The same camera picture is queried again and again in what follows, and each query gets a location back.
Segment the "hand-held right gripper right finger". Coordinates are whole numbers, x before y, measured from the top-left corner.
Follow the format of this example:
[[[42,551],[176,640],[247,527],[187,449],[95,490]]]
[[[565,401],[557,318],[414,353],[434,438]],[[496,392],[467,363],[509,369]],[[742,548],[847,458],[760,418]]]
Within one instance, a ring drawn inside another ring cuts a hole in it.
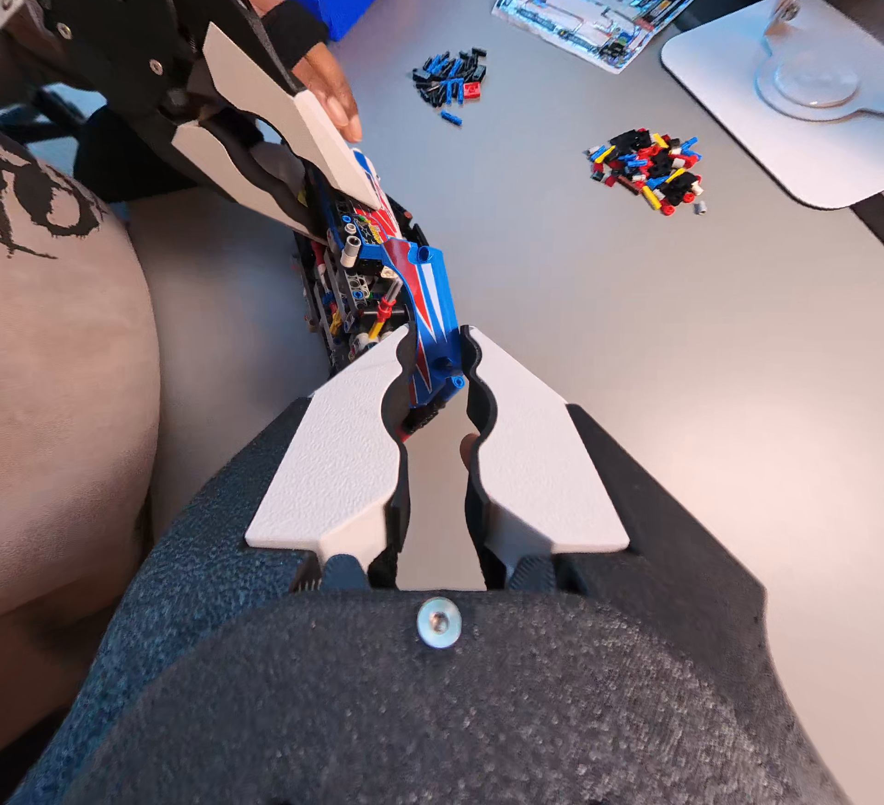
[[[468,416],[480,437],[465,514],[484,583],[529,557],[605,554],[630,540],[576,424],[578,406],[475,326],[460,329]]]

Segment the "lego race car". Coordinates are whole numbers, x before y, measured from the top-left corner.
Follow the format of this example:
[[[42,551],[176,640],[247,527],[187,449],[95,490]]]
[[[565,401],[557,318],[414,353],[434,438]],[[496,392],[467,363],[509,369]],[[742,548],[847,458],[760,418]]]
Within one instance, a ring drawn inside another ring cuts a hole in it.
[[[330,377],[400,326],[413,324],[415,328],[400,296],[403,280],[384,263],[383,244],[399,238],[431,247],[412,214],[383,192],[372,162],[359,149],[354,152],[379,193],[381,209],[368,208],[337,191],[311,163],[305,167],[298,195],[300,203],[326,222],[326,242],[296,239],[294,263],[303,282],[305,321],[323,339]],[[422,429],[448,403],[429,410],[412,408],[413,375],[414,371],[408,383],[410,409],[401,425],[402,435]]]

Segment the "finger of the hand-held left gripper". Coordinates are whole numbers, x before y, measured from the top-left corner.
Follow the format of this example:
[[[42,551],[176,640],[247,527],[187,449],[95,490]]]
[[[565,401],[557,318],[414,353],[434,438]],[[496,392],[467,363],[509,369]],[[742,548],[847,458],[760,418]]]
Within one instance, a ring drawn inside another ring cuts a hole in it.
[[[313,92],[286,92],[214,23],[208,25],[203,53],[215,91],[230,106],[272,126],[293,155],[319,168],[339,192],[381,209],[373,181]]]
[[[301,186],[276,176],[225,128],[196,121],[179,126],[171,144],[219,192],[242,207],[265,215],[318,243],[326,242],[326,222],[299,203]]]

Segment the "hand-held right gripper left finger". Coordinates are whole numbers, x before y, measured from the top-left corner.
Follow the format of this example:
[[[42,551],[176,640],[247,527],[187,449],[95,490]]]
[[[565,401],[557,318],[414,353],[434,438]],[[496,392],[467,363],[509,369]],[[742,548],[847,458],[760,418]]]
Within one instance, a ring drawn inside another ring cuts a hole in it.
[[[400,326],[318,388],[245,532],[251,548],[349,556],[394,577],[410,513],[407,451],[414,325]]]

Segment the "pile of blue lego pieces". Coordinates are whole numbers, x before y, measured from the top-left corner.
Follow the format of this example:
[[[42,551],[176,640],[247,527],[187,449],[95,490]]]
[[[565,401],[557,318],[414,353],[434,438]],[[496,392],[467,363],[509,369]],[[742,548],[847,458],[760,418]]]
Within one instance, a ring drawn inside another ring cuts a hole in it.
[[[459,110],[481,99],[487,77],[488,52],[473,47],[457,52],[445,50],[430,56],[410,71],[410,79],[420,100],[432,108],[449,126],[460,128]]]

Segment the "pile of mixed lego pieces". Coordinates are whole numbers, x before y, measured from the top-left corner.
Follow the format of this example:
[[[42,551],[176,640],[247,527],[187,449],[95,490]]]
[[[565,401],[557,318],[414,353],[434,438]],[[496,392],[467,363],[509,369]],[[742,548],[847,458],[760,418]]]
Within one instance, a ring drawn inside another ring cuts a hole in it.
[[[696,214],[705,214],[698,142],[696,136],[683,139],[639,127],[582,154],[594,181],[608,188],[625,188],[657,213],[671,217],[679,208],[690,207]]]

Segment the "person's torso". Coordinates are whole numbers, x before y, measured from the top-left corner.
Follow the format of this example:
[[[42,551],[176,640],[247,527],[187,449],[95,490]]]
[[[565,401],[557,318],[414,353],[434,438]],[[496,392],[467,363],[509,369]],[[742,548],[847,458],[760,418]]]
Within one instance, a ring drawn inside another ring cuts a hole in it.
[[[105,203],[1,143],[1,745],[68,706],[143,551],[160,376]]]

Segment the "blue curved lego panel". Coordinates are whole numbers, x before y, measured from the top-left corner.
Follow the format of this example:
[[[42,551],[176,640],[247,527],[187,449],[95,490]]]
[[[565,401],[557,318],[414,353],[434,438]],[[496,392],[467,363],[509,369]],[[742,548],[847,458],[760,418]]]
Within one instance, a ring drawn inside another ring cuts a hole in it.
[[[403,298],[416,329],[411,406],[437,408],[466,383],[461,368],[459,321],[443,253],[399,238],[383,244],[384,263],[403,280]]]

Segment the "white book stand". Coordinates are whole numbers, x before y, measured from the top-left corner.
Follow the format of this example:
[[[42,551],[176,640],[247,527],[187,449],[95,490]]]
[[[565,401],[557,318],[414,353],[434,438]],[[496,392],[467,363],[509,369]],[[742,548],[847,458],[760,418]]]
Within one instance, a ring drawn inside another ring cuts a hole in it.
[[[826,0],[765,0],[679,34],[660,58],[799,203],[882,202],[881,31]]]

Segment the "person's left hand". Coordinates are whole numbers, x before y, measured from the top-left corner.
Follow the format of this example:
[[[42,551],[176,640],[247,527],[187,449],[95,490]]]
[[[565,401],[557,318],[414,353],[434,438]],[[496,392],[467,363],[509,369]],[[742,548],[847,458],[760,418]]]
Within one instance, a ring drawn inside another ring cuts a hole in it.
[[[285,0],[248,0],[259,17],[265,17]],[[326,43],[317,41],[294,63],[284,60],[293,75],[314,92],[326,114],[346,141],[362,139],[358,108],[348,79]]]

